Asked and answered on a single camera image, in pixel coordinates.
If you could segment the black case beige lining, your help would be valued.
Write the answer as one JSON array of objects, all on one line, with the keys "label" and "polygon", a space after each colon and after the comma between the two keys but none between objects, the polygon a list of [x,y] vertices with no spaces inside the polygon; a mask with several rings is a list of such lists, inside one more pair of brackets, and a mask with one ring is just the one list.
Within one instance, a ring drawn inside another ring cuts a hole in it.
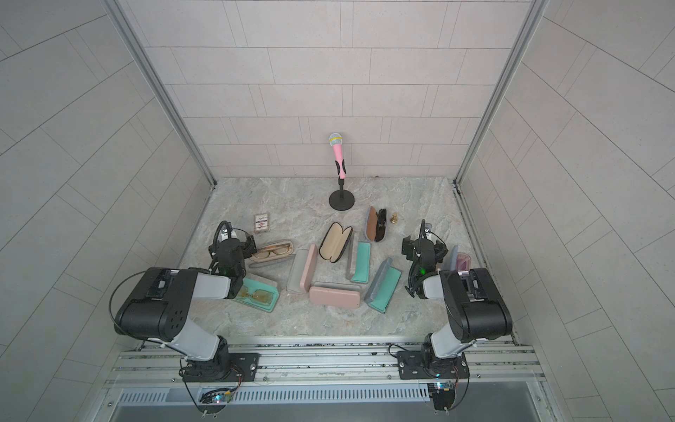
[{"label": "black case beige lining", "polygon": [[333,222],[319,247],[319,256],[330,263],[337,263],[343,256],[347,243],[353,235],[353,227],[343,227]]}]

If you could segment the brown black glasses case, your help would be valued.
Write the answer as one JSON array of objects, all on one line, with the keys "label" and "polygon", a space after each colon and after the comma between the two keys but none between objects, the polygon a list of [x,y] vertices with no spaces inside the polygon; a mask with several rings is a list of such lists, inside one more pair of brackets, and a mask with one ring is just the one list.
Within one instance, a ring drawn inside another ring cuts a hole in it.
[{"label": "brown black glasses case", "polygon": [[379,243],[386,235],[388,210],[371,207],[367,213],[365,235],[369,242]]}]

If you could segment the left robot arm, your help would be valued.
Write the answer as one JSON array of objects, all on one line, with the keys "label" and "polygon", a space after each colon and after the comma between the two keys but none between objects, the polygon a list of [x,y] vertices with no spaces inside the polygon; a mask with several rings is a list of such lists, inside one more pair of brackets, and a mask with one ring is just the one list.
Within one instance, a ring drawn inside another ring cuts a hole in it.
[{"label": "left robot arm", "polygon": [[184,356],[179,376],[186,383],[252,382],[257,353],[230,354],[226,339],[202,329],[189,318],[194,299],[232,300],[244,286],[245,261],[257,252],[253,235],[220,222],[208,247],[209,268],[151,267],[117,311],[108,310],[114,330],[149,341]]}]

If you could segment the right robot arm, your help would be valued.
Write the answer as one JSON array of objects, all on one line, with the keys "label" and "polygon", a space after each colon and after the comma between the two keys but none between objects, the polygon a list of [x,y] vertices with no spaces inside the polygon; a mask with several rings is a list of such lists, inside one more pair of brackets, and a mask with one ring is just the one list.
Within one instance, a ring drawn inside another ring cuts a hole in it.
[{"label": "right robot arm", "polygon": [[485,268],[460,271],[443,267],[448,254],[445,241],[432,241],[431,225],[420,223],[418,238],[406,237],[402,254],[411,262],[405,290],[412,297],[440,300],[448,322],[425,337],[421,355],[404,358],[410,367],[419,364],[420,374],[430,378],[457,376],[465,350],[483,341],[513,333],[513,319],[490,272]]}]

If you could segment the pink grey case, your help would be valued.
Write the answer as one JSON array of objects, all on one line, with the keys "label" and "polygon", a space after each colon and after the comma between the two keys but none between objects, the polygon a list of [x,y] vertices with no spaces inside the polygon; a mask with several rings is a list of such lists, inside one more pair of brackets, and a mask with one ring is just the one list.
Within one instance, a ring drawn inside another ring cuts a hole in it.
[{"label": "pink grey case", "polygon": [[288,276],[287,291],[293,294],[307,294],[311,288],[316,269],[318,250],[315,244],[295,253]]}]

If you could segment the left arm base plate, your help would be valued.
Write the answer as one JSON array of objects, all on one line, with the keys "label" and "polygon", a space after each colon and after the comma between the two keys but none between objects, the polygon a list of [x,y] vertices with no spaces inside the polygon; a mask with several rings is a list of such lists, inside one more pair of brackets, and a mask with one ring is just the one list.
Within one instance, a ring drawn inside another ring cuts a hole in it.
[{"label": "left arm base plate", "polygon": [[230,353],[216,355],[209,362],[189,360],[179,375],[186,383],[253,382],[259,359],[259,353]]}]

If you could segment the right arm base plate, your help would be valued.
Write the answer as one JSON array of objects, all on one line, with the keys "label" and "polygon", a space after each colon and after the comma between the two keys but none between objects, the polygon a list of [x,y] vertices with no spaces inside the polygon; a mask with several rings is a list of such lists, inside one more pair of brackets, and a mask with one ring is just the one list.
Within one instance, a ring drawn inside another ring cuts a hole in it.
[{"label": "right arm base plate", "polygon": [[428,353],[400,350],[397,358],[399,376],[402,380],[432,379],[440,381],[469,379],[469,364],[464,355],[440,359]]}]

